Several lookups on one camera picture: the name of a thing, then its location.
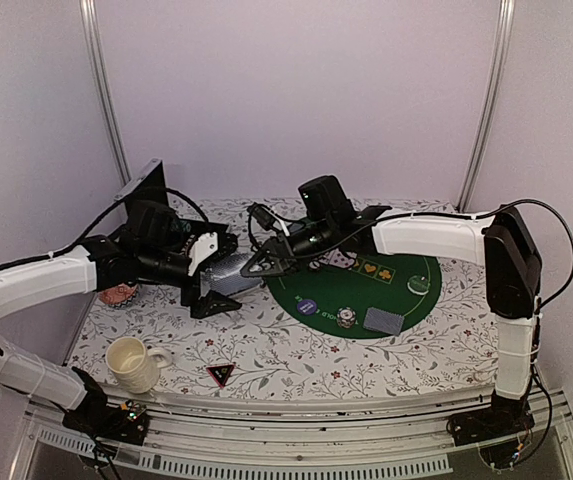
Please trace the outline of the blue playing card deck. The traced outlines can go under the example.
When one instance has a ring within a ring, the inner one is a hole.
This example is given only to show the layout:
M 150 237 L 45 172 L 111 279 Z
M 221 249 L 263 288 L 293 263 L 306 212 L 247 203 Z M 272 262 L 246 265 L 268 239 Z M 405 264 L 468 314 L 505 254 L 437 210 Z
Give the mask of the blue playing card deck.
M 210 265 L 202 272 L 201 286 L 206 292 L 214 291 L 229 297 L 260 287 L 261 278 L 241 275 L 241 268 L 251 257 L 249 253 L 235 253 Z

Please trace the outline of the blue small blind button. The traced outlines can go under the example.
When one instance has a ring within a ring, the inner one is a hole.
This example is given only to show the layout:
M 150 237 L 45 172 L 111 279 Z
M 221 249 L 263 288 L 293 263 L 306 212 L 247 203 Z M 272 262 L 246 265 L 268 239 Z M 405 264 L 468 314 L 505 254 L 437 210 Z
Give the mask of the blue small blind button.
M 304 316 L 311 316 L 317 313 L 317 303 L 312 299 L 302 299 L 297 303 L 297 311 Z

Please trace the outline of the eight of diamonds card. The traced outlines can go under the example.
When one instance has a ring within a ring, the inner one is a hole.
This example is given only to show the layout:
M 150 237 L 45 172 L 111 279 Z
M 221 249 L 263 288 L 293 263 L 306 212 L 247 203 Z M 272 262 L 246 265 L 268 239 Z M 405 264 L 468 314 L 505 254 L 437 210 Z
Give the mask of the eight of diamonds card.
M 357 259 L 354 252 L 342 252 L 339 249 L 332 250 L 321 257 L 320 262 L 331 267 L 340 269 L 351 269 Z

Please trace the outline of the black triangular marker tag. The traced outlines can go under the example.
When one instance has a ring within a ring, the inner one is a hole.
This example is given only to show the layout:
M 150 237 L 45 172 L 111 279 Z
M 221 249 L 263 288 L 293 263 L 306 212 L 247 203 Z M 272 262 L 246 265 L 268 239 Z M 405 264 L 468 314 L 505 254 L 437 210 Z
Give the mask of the black triangular marker tag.
M 216 366 L 209 366 L 206 368 L 207 373 L 211 376 L 211 378 L 215 381 L 220 389 L 223 389 L 232 373 L 235 369 L 234 364 L 225 364 L 225 365 L 216 365 Z

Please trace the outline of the poker chip stack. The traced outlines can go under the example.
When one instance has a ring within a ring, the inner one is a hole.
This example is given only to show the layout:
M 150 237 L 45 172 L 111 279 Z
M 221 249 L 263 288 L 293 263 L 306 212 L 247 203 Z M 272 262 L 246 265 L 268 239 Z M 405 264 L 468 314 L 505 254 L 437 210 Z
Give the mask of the poker chip stack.
M 340 328 L 350 329 L 356 324 L 357 314 L 351 307 L 342 307 L 337 311 L 336 323 Z

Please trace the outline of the dealt blue card pile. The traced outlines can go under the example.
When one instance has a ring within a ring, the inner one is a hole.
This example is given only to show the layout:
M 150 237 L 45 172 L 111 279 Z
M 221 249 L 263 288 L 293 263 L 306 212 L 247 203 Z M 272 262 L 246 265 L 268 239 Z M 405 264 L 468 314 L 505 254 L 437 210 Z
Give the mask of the dealt blue card pile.
M 363 327 L 369 331 L 397 336 L 402 331 L 404 321 L 403 315 L 369 307 L 365 314 Z

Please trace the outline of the white dealer button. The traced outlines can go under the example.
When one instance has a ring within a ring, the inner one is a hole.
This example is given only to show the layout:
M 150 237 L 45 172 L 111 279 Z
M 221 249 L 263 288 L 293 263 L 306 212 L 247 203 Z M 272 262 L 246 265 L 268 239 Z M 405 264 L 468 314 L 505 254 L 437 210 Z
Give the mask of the white dealer button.
M 413 275 L 407 281 L 407 289 L 418 296 L 425 296 L 430 292 L 431 282 L 427 276 Z

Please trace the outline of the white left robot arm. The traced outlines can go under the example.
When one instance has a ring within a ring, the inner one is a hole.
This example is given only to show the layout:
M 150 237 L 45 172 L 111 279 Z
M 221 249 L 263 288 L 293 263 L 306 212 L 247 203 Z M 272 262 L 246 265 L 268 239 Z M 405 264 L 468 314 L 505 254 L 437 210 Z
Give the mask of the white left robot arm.
M 110 236 L 91 236 L 59 253 L 0 269 L 0 319 L 29 307 L 121 284 L 180 289 L 180 303 L 194 318 L 239 309 L 237 301 L 202 291 L 201 274 L 238 246 L 228 225 L 206 217 L 182 219 L 169 206 L 134 202 L 124 225 Z M 0 384 L 50 400 L 94 434 L 114 426 L 106 396 L 85 372 L 57 366 L 0 336 Z

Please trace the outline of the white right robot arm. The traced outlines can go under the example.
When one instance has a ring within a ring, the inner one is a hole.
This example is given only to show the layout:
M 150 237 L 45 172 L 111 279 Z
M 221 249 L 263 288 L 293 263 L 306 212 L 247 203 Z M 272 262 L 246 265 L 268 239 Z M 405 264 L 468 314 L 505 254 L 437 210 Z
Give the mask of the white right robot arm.
M 501 397 L 483 415 L 483 427 L 503 436 L 518 424 L 535 353 L 535 318 L 541 308 L 542 259 L 515 206 L 477 214 L 393 213 L 387 206 L 357 211 L 339 180 L 323 175 L 302 184 L 306 217 L 299 229 L 281 227 L 255 247 L 242 276 L 278 277 L 332 250 L 420 255 L 475 263 L 486 271 L 486 299 L 498 321 Z

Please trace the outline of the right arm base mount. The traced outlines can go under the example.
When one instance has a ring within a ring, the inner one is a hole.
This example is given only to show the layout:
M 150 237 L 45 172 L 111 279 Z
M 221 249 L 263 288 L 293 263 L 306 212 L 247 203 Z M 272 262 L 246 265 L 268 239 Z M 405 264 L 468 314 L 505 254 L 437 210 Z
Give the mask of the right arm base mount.
M 446 423 L 446 431 L 456 446 L 480 444 L 510 436 L 510 440 L 478 450 L 487 466 L 505 470 L 514 467 L 520 459 L 534 426 L 526 397 L 511 400 L 493 392 L 488 407 L 451 415 Z

